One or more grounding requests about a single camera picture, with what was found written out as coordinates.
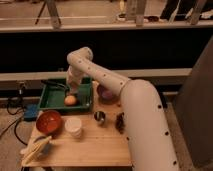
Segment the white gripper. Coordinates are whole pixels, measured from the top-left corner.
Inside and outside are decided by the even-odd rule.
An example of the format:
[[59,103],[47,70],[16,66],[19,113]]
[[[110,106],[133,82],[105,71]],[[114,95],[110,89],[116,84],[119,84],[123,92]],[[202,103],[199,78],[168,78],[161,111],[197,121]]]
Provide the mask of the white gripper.
[[82,72],[75,67],[69,67],[67,70],[66,83],[70,87],[69,93],[76,94],[82,81]]

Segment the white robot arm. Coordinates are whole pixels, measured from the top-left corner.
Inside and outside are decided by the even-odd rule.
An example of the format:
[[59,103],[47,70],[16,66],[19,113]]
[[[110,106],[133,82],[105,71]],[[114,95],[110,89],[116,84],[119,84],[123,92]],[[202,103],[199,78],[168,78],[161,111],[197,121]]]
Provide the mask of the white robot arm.
[[87,74],[120,97],[133,171],[180,171],[163,105],[156,88],[92,62],[88,47],[67,55],[67,81],[76,90]]

